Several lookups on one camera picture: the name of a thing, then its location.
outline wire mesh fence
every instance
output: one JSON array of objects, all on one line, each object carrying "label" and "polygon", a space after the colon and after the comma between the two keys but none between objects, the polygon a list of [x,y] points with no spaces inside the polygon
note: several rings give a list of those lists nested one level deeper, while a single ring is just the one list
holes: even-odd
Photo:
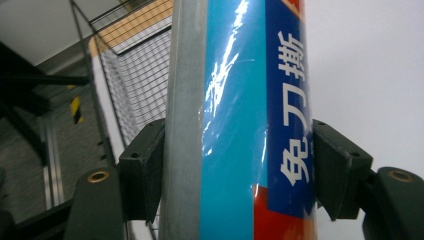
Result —
[{"label": "wire mesh fence", "polygon": [[[92,18],[71,5],[93,33],[90,54],[100,59],[126,147],[146,124],[165,117],[173,2],[130,0]],[[153,239],[158,226],[159,215],[148,226]]]}]

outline plastic packaging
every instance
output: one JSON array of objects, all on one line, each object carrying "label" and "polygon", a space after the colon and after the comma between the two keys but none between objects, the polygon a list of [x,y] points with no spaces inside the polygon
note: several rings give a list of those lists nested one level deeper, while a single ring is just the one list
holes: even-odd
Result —
[{"label": "plastic packaging", "polygon": [[301,8],[175,2],[160,239],[316,239]]}]

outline metal rivet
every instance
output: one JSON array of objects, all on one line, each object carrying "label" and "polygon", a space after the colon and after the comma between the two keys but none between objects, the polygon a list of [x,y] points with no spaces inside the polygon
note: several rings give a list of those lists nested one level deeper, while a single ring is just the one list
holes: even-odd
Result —
[{"label": "metal rivet", "polygon": [[98,183],[106,180],[109,177],[110,173],[107,171],[97,171],[90,176],[88,176],[87,180],[90,183]]},{"label": "metal rivet", "polygon": [[399,170],[390,171],[389,176],[398,181],[407,182],[407,183],[413,182],[415,180],[414,177],[411,176],[411,174],[404,171],[399,171]]}]

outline white chinese characters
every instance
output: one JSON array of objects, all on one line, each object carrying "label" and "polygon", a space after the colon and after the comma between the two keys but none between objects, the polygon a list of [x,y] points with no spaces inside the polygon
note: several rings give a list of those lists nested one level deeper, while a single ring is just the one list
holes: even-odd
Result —
[{"label": "white chinese characters", "polygon": [[287,177],[291,185],[294,186],[296,181],[302,180],[302,172],[305,173],[306,182],[309,182],[308,168],[303,159],[308,157],[308,140],[303,138],[303,148],[300,140],[290,139],[290,151],[284,149],[283,163],[280,171]]},{"label": "white chinese characters", "polygon": [[[285,72],[286,76],[293,75],[295,79],[302,78],[305,81],[305,68],[303,66],[303,44],[295,39],[291,34],[288,34],[288,40],[285,41],[283,34],[278,33],[278,38],[280,40],[281,46],[278,47],[278,58],[279,64],[278,69]],[[303,131],[308,129],[308,124],[306,118],[303,115],[303,109],[307,107],[307,99],[305,92],[292,84],[283,83],[283,125],[291,126],[289,117],[291,115],[296,118],[292,118],[292,121],[300,121],[303,127]],[[294,106],[290,104],[289,97],[294,99],[293,102],[301,103],[301,106]],[[305,164],[305,159],[308,158],[308,140],[306,137],[300,139],[290,139],[289,149],[284,149],[283,151],[283,161],[281,163],[280,171],[283,173],[290,184],[294,186],[297,181],[305,180],[309,182],[309,172]]]},{"label": "white chinese characters", "polygon": [[278,64],[278,69],[286,72],[286,76],[293,74],[296,79],[299,77],[305,81],[305,67],[303,66],[303,44],[295,39],[290,33],[288,40],[285,41],[283,34],[278,33],[281,46],[278,47],[278,58],[282,60]]}]

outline yellow and black hazard stripe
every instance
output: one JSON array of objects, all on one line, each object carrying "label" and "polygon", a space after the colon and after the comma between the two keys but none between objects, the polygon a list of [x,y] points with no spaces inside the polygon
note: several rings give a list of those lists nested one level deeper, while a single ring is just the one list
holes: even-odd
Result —
[{"label": "yellow and black hazard stripe", "polygon": [[[73,85],[68,86],[68,89],[72,89],[72,88],[74,88]],[[83,118],[81,114],[81,101],[79,96],[72,98],[70,107],[71,107],[71,113],[72,113],[72,118],[74,119],[74,123],[75,124],[81,123],[83,121]]]}]

